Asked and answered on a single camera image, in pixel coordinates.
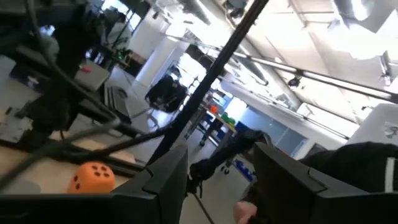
keyboard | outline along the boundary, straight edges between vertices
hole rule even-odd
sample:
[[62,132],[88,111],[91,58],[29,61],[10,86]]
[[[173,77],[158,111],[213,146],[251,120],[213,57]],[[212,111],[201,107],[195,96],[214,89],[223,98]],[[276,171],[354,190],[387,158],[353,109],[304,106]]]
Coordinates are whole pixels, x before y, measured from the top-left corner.
[[126,106],[126,92],[115,86],[108,87],[108,106],[116,112],[123,122],[131,123],[130,114]]

cable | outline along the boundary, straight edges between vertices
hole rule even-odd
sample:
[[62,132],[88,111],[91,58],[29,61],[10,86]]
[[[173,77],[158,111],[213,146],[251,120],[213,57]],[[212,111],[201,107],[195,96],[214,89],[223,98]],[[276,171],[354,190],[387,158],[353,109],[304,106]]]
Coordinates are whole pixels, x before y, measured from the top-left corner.
[[99,133],[105,132],[109,129],[113,129],[120,125],[119,118],[115,114],[113,114],[112,111],[110,111],[107,107],[105,107],[105,105],[103,105],[101,102],[97,101],[96,98],[92,97],[88,92],[86,92],[84,89],[82,89],[80,86],[78,86],[68,75],[66,75],[63,71],[61,71],[57,67],[57,65],[55,64],[54,61],[52,61],[50,54],[46,51],[46,49],[44,47],[42,36],[40,34],[39,25],[37,23],[37,18],[35,15],[34,0],[25,0],[25,7],[26,7],[26,11],[28,13],[28,16],[31,18],[34,35],[37,39],[38,45],[40,47],[40,51],[41,51],[44,59],[47,61],[49,67],[55,71],[56,75],[62,77],[69,85],[71,85],[77,91],[82,93],[85,96],[85,98],[87,98],[90,102],[92,102],[100,110],[102,110],[106,114],[108,114],[109,118],[113,119],[113,120],[100,126],[100,127],[82,131],[80,133],[74,134],[73,136],[70,136],[69,138],[66,138],[63,141],[48,144],[48,145],[43,146],[40,149],[36,150],[28,158],[24,159],[22,162],[20,162],[18,165],[16,165],[14,168],[12,168],[7,174],[3,175],[3,177],[0,179],[0,190],[7,187],[19,174],[24,172],[32,164],[34,164],[38,160],[42,159],[43,157],[46,157],[49,154],[56,152],[57,149],[61,149],[61,148],[65,147],[66,145],[72,143],[73,141],[79,140],[81,138],[86,138],[86,137],[94,135],[94,134],[99,134]]

orange die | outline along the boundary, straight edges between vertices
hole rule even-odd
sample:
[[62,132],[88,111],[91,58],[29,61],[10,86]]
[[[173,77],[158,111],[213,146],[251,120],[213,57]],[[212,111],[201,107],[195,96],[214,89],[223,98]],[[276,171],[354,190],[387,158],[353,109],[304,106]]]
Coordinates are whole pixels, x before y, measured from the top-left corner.
[[68,194],[109,193],[114,189],[112,170],[100,162],[86,162],[69,183]]

table leg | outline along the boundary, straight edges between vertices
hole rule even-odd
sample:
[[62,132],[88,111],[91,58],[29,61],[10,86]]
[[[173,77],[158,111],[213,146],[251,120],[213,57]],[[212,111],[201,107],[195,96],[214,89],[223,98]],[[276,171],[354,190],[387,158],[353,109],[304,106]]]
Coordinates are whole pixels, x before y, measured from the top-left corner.
[[194,132],[194,130],[197,128],[197,126],[198,126],[198,124],[200,123],[200,121],[202,121],[202,119],[203,119],[203,117],[206,115],[206,109],[202,109],[200,112],[199,112],[199,115],[198,115],[198,117],[194,120],[194,121],[192,121],[192,124],[191,124],[191,126],[188,128],[188,131],[187,131],[187,133],[184,135],[184,138],[185,139],[188,139],[190,136],[191,136],[191,134]]
[[224,148],[224,146],[228,143],[229,139],[231,138],[231,136],[232,136],[233,134],[234,134],[234,132],[228,128],[227,133],[225,133],[223,139],[222,139],[221,142],[218,144],[216,150],[214,150],[214,152],[212,153],[211,156],[213,156],[214,154],[216,154],[217,152],[219,152],[222,148]]

black pole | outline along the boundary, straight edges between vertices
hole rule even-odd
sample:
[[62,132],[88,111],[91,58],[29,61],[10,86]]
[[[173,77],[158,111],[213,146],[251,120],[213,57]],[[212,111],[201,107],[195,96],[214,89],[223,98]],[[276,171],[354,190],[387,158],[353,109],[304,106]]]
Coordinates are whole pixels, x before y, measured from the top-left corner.
[[250,27],[257,19],[263,8],[268,3],[268,0],[255,0],[246,13],[241,23],[237,26],[235,32],[231,35],[228,42],[214,61],[213,65],[208,69],[207,75],[199,84],[198,88],[193,92],[192,96],[188,100],[184,109],[175,119],[174,125],[168,131],[162,142],[155,150],[152,157],[149,159],[148,164],[150,165],[155,162],[158,158],[166,154],[169,149],[173,146],[173,143],[177,140],[178,136],[189,122],[194,112],[199,108],[203,97],[205,97],[207,91],[210,89],[211,84],[216,80],[219,74],[224,70],[225,64],[231,58],[234,51],[238,48],[241,41],[245,38]]

